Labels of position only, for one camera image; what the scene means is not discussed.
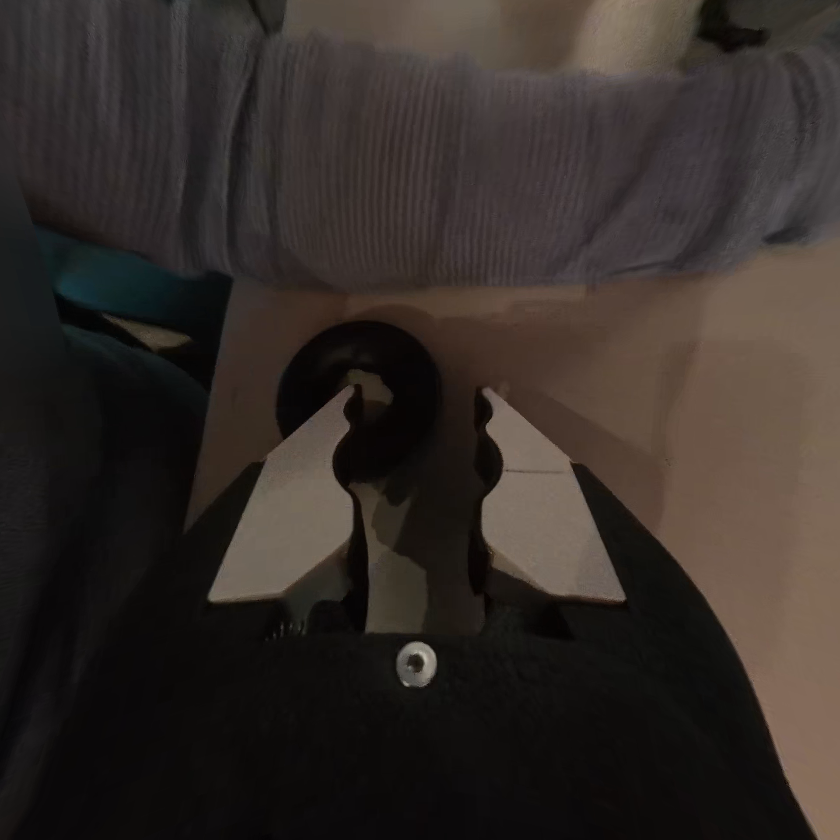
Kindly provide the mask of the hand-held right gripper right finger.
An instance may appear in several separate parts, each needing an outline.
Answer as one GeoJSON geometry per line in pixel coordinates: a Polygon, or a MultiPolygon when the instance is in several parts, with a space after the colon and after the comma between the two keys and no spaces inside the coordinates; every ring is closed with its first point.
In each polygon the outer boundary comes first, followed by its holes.
{"type": "Polygon", "coordinates": [[[537,617],[561,603],[623,607],[619,580],[572,460],[496,391],[475,397],[471,589],[537,617]]]}

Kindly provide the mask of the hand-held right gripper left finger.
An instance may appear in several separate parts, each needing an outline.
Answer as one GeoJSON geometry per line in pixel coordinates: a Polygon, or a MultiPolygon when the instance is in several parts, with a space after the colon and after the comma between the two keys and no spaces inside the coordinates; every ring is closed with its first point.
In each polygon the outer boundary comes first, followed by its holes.
{"type": "Polygon", "coordinates": [[[343,462],[363,403],[359,385],[344,387],[258,465],[209,604],[278,605],[303,630],[317,604],[336,602],[365,630],[366,537],[343,462]]]}

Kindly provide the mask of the black rubber toy tire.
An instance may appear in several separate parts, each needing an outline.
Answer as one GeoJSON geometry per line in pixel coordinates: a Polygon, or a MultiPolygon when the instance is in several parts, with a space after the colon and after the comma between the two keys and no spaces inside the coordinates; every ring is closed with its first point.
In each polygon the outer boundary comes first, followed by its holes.
{"type": "Polygon", "coordinates": [[[441,397],[436,363],[411,333],[386,322],[342,322],[311,338],[283,371],[275,405],[281,436],[313,418],[352,371],[378,377],[392,399],[372,419],[356,402],[336,454],[344,484],[385,478],[413,456],[434,430],[441,397]]]}

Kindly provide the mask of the person's dark clothing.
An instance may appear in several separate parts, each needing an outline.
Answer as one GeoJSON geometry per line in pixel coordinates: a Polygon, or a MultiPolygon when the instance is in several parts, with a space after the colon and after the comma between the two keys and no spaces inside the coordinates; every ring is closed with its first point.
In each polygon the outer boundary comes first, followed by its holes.
{"type": "Polygon", "coordinates": [[[2,163],[1,824],[13,838],[109,625],[178,540],[198,386],[60,320],[2,163]]]}

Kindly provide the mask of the teal object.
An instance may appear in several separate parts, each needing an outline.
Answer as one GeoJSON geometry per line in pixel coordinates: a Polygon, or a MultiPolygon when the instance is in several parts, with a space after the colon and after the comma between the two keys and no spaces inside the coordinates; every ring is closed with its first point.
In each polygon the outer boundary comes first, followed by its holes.
{"type": "Polygon", "coordinates": [[[141,257],[36,226],[55,293],[94,312],[149,323],[197,340],[217,339],[233,282],[180,276],[141,257]]]}

